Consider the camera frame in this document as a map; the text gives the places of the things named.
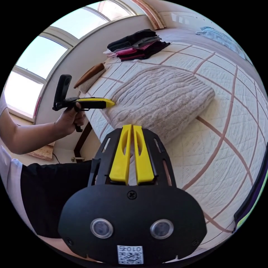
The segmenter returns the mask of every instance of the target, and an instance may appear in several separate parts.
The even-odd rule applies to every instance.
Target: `quilted bedspread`
[[[207,235],[198,250],[209,249],[231,235],[234,213],[250,192],[263,160],[268,142],[263,85],[218,52],[176,41],[146,60],[107,60],[106,72],[86,96],[109,98],[129,78],[155,65],[191,72],[216,93],[209,107],[166,146],[177,187],[191,194],[204,211]],[[86,115],[102,142],[113,128],[100,110]]]

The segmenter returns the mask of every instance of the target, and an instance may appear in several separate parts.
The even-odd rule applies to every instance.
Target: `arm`
[[[0,137],[14,154],[26,154],[64,138],[75,130],[74,123],[82,126],[85,115],[74,109],[65,111],[55,123],[18,126],[5,109],[0,116]]]

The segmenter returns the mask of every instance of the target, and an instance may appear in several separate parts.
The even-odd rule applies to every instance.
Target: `person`
[[[12,159],[3,145],[14,154],[26,154],[72,134],[75,124],[82,126],[84,122],[84,112],[77,113],[73,108],[65,110],[54,123],[18,126],[7,110],[4,92],[0,96],[0,175],[6,192],[22,220],[39,238],[75,257],[79,256],[61,239],[58,223],[66,201],[87,187],[91,161],[25,166]]]

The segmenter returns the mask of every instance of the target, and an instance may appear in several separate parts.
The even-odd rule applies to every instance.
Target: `screw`
[[[193,246],[196,246],[197,244],[199,244],[199,241],[197,239],[192,242]]]
[[[134,200],[137,198],[137,193],[135,191],[129,191],[128,192],[128,199]]]
[[[72,245],[73,245],[73,241],[72,241],[70,238],[66,238],[66,243],[67,243],[69,246],[72,246]]]

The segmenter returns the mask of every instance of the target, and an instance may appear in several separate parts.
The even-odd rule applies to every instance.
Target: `black pants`
[[[38,235],[60,238],[58,224],[63,206],[74,193],[87,187],[90,169],[91,161],[23,165],[23,205]]]

